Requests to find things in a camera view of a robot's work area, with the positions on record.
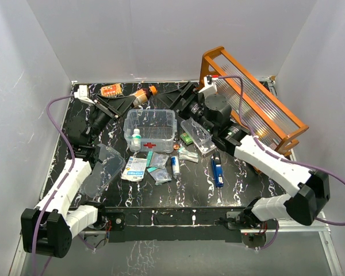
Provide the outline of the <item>brown orange medicine bottle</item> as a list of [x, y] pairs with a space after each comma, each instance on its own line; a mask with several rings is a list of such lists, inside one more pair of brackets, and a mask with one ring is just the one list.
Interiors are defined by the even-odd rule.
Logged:
[[133, 107], [137, 107], [147, 102], [152, 96], [157, 95], [158, 91], [155, 86], [149, 86], [148, 88], [142, 88], [131, 94], [134, 96], [132, 102]]

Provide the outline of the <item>white green small bottle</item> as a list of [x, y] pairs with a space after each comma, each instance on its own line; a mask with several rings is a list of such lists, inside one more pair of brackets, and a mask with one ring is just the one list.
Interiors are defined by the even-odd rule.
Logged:
[[141, 135], [140, 129], [135, 128], [133, 130], [132, 140], [131, 140], [131, 151], [139, 152], [141, 149]]

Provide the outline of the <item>clear first aid box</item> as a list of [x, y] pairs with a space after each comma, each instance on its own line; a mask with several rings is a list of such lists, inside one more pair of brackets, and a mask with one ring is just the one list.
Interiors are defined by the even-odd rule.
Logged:
[[133, 130], [140, 129], [139, 152], [173, 152], [177, 119], [170, 109], [132, 109], [124, 120], [124, 139], [131, 151]]

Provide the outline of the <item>clear tray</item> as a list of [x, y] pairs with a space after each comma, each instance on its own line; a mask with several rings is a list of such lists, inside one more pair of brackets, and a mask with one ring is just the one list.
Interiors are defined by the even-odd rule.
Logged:
[[212, 135], [192, 118], [183, 120], [181, 128], [190, 136], [202, 156], [216, 149], [216, 145], [212, 142]]

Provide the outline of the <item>white blue gauze packet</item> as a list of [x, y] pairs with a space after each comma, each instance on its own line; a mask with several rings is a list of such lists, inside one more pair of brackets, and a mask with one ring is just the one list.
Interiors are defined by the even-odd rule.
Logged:
[[121, 179], [131, 182], [140, 182], [144, 178], [147, 160], [131, 156], [121, 174]]

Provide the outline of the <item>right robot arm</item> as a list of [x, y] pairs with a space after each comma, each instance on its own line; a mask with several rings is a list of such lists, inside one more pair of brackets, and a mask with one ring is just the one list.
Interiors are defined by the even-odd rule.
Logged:
[[258, 228], [268, 220], [292, 219], [312, 225], [330, 198], [326, 173], [291, 164], [283, 155], [256, 141], [248, 129], [232, 121], [232, 108], [222, 95], [205, 95], [188, 82], [158, 97], [182, 119], [192, 120], [209, 132], [220, 150], [257, 168], [285, 190], [280, 196], [255, 198], [239, 215], [228, 219], [229, 223]]

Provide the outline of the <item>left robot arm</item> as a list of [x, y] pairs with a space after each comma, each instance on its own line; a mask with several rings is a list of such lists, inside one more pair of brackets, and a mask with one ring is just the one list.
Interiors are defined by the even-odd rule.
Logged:
[[71, 157], [44, 198], [21, 215], [23, 248], [32, 255], [62, 258], [73, 238], [84, 229], [92, 226], [109, 231], [112, 227], [102, 204], [87, 202], [74, 211], [70, 206], [79, 189], [90, 185], [95, 191], [101, 191], [125, 166], [118, 151], [95, 141], [109, 121], [117, 121], [132, 108], [135, 99], [133, 96], [90, 99], [80, 92], [72, 97], [90, 105], [93, 112], [89, 121], [74, 117], [72, 127], [60, 133]]

